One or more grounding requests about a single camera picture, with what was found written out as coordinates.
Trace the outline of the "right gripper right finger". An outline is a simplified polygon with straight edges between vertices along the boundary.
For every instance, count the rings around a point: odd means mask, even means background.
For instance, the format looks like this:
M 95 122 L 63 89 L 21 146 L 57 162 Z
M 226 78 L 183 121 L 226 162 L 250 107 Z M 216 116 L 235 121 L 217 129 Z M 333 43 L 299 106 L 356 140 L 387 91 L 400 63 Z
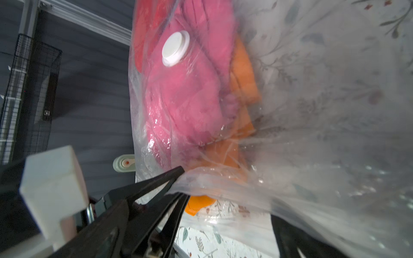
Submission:
M 271 223 L 281 258 L 347 258 L 282 218 L 271 215 Z

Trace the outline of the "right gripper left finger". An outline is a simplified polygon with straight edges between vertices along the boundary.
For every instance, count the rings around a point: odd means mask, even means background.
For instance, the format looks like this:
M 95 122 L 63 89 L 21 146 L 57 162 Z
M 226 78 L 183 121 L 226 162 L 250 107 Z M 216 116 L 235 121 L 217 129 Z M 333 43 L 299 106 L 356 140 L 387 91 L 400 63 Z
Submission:
M 185 170 L 178 166 L 156 177 L 113 189 L 82 213 L 78 235 L 53 258 L 170 258 L 189 201 L 169 194 Z

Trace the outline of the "orange trousers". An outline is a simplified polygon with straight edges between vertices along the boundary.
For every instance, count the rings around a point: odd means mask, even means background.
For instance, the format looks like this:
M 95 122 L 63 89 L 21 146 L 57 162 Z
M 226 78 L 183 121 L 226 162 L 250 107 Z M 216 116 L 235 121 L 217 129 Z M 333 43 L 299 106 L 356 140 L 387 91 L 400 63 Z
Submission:
M 261 101 L 254 77 L 253 67 L 247 50 L 239 36 L 235 39 L 233 58 L 230 67 L 230 89 L 240 102 L 238 114 L 231 124 L 230 138 L 208 145 L 206 156 L 208 161 L 202 161 L 201 167 L 211 167 L 214 163 L 230 167 L 242 180 L 246 179 L 241 166 L 245 159 L 239 152 L 239 140 L 255 133 L 248 107 Z

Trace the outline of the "pink trousers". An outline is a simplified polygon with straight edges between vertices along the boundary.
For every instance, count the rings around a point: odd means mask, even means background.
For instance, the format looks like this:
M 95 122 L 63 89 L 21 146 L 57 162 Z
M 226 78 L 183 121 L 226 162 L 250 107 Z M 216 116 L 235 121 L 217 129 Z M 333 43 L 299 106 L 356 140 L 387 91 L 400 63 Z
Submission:
M 162 63 L 171 34 L 187 31 L 189 48 L 175 66 Z M 178 1 L 161 26 L 144 63 L 148 146 L 158 164 L 170 168 L 196 158 L 234 121 L 238 101 L 230 89 L 236 36 L 231 1 Z

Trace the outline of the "clear plastic vacuum bag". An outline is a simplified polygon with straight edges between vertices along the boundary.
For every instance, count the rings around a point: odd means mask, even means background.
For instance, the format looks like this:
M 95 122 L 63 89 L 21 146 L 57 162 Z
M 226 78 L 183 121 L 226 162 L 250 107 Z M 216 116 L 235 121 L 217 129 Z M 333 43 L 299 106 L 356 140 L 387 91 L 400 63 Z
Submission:
M 256 131 L 238 141 L 246 179 L 200 166 L 232 122 L 178 165 L 171 193 L 190 196 L 183 223 L 277 254 L 273 215 L 349 258 L 412 257 L 412 1 L 231 2 L 261 94 L 247 108 Z M 178 167 L 149 149 L 143 69 L 131 41 L 139 181 Z

